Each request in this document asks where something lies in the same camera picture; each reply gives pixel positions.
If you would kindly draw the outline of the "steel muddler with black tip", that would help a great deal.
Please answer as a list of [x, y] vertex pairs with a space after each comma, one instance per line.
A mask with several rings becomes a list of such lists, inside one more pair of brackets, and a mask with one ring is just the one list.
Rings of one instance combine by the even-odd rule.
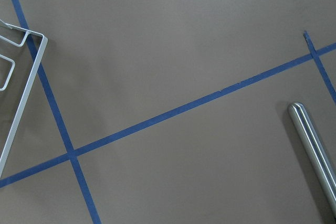
[[335, 213], [335, 172], [315, 130], [314, 124], [300, 102], [291, 103], [288, 113], [301, 139], [304, 149], [318, 177], [322, 190]]

